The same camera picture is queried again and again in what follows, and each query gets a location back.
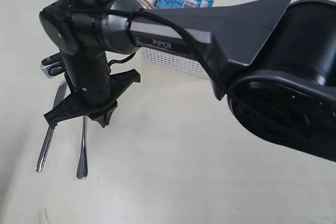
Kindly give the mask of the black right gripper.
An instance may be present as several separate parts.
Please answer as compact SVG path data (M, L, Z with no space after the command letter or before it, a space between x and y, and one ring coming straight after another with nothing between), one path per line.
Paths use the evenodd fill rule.
M70 95L44 114L46 121L58 124L86 115L101 127L108 126L118 107L117 99L132 83L141 81L140 74L135 69L111 74L103 50L82 50L75 55L60 53Z

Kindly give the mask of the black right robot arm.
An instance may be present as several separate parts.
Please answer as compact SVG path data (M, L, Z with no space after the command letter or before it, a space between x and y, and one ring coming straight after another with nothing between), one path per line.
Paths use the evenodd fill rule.
M58 0L39 20L59 49L46 72L70 87L44 115L51 127L83 115L107 126L140 74L112 74L106 52L131 59L150 48L198 62L253 135L335 161L334 1L146 10L136 0Z

